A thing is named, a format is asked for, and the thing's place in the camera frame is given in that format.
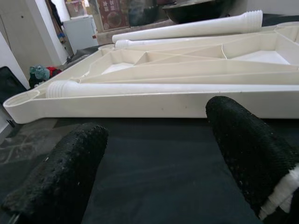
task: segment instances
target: black foam grip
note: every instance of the black foam grip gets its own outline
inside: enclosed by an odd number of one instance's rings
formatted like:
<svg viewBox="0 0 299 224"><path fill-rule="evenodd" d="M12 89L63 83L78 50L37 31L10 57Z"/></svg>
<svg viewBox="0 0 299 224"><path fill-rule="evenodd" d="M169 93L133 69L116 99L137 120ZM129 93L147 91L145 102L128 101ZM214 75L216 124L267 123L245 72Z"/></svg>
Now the black foam grip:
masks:
<svg viewBox="0 0 299 224"><path fill-rule="evenodd" d="M206 114L228 168L258 215L279 180L299 162L298 150L230 98L212 98Z"/></svg>
<svg viewBox="0 0 299 224"><path fill-rule="evenodd" d="M100 125L78 126L6 197L2 208L32 224L81 223L107 136Z"/></svg>

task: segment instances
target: white plastic tray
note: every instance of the white plastic tray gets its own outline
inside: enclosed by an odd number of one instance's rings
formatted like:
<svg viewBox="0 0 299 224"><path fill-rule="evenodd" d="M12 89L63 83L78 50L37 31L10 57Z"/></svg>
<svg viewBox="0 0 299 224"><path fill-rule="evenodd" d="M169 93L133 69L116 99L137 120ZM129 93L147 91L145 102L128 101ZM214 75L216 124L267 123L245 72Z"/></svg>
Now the white plastic tray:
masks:
<svg viewBox="0 0 299 224"><path fill-rule="evenodd" d="M56 82L62 80L71 82L69 89ZM207 101L220 95L261 118L299 118L299 24L99 49L4 107L17 123L45 117L204 118Z"/></svg>

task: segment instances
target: black pot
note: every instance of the black pot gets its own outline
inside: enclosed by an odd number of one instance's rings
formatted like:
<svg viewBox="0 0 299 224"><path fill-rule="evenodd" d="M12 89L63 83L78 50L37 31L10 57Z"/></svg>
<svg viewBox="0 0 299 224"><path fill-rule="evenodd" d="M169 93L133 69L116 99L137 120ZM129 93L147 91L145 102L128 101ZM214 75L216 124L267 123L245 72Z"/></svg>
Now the black pot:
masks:
<svg viewBox="0 0 299 224"><path fill-rule="evenodd" d="M189 0L163 9L175 23L186 23L219 18L228 13L232 3L233 0Z"/></svg>

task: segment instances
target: dark floor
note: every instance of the dark floor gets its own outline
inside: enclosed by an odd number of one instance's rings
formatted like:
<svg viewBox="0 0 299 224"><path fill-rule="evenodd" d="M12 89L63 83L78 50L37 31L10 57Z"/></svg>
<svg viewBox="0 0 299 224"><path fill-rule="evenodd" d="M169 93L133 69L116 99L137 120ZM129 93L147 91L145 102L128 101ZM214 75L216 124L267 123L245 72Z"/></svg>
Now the dark floor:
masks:
<svg viewBox="0 0 299 224"><path fill-rule="evenodd" d="M42 119L24 125L0 146L0 200L64 135L88 121L110 135L82 223L260 223L205 119ZM267 122L299 145L299 120Z"/></svg>

